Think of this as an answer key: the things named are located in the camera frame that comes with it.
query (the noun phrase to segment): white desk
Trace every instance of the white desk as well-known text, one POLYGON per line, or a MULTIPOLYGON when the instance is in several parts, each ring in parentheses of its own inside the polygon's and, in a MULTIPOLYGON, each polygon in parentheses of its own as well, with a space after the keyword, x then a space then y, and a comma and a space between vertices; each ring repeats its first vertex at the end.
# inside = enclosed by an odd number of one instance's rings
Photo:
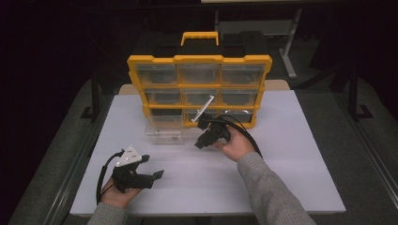
MULTIPOLYGON (((250 132, 265 161, 286 183, 309 213, 344 212, 342 200, 321 157, 294 91, 267 91, 257 125, 250 132)), ((193 144, 197 133, 181 145, 153 145, 146 141, 145 118, 137 95, 116 96, 70 212, 90 216, 96 208, 100 168, 115 152, 132 144, 150 155, 138 173, 165 170, 152 189, 145 189, 129 205, 137 216, 215 216, 251 214, 246 189, 236 163, 212 148, 193 144)), ((105 182, 117 158, 111 162, 105 182)))

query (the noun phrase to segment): gray sleeve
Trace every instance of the gray sleeve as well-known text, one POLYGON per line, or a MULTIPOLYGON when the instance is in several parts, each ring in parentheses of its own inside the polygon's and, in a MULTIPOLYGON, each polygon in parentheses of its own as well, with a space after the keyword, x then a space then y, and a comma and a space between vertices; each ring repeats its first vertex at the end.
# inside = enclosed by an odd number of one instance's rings
POLYGON ((126 209, 100 202, 87 224, 121 225, 126 223, 128 215, 126 209))
POLYGON ((242 157, 237 162, 237 170, 260 224, 315 224, 282 179, 257 153, 242 157))

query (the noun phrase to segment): table top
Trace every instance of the table top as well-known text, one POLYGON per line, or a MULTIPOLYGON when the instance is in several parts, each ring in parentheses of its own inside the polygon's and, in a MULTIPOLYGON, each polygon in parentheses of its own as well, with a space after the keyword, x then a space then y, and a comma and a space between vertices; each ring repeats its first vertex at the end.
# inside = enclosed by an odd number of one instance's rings
MULTIPOLYGON (((345 208, 319 153, 294 91, 266 91, 257 125, 250 129, 268 166, 286 183, 309 213, 344 212, 345 208)), ((137 216, 214 216, 252 213, 235 162, 212 147, 198 149, 198 128, 185 129, 179 145, 153 145, 145 137, 142 102, 137 95, 116 96, 99 135, 70 212, 90 216, 96 208, 100 168, 121 148, 132 144, 150 155, 137 172, 165 170, 152 189, 129 205, 137 216)), ((114 159, 105 175, 110 177, 114 159)))

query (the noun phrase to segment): storage compartment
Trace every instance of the storage compartment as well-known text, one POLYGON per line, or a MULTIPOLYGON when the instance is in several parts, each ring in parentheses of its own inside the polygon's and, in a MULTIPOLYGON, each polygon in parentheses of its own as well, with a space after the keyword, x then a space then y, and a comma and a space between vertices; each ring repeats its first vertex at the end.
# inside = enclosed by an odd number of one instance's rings
POLYGON ((264 65, 222 65, 222 84, 258 86, 263 78, 264 65))
MULTIPOLYGON (((185 110, 185 121, 191 122, 192 119, 195 118, 196 114, 198 114, 198 110, 185 110)), ((205 113, 210 114, 213 118, 217 117, 217 110, 205 110, 205 113)))
POLYGON ((253 106, 258 89, 223 88, 221 90, 222 105, 253 106))
POLYGON ((218 89, 182 89, 182 102, 185 105, 205 105, 214 96, 210 105, 217 104, 219 90, 218 89))
POLYGON ((135 65, 141 85, 176 85, 177 75, 174 64, 135 65))
POLYGON ((145 89, 145 94, 149 104, 177 105, 181 103, 179 89, 145 89))
POLYGON ((183 143, 182 115, 148 116, 145 135, 151 143, 183 143))
POLYGON ((178 66, 180 82, 184 84, 218 83, 220 66, 218 64, 181 64, 178 66))
POLYGON ((250 123, 252 121, 253 111, 252 110, 220 110, 220 115, 227 115, 223 118, 231 122, 236 123, 237 119, 240 123, 250 123))

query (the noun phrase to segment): person's right hand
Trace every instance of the person's right hand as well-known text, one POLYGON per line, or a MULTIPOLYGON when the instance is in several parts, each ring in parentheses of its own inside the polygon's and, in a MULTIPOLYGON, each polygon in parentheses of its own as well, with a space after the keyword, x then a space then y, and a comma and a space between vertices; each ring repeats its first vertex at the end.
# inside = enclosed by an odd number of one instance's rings
POLYGON ((254 147, 243 134, 229 126, 228 131, 231 134, 231 141, 228 143, 214 142, 212 145, 221 149, 226 156, 235 162, 244 155, 254 152, 254 147))

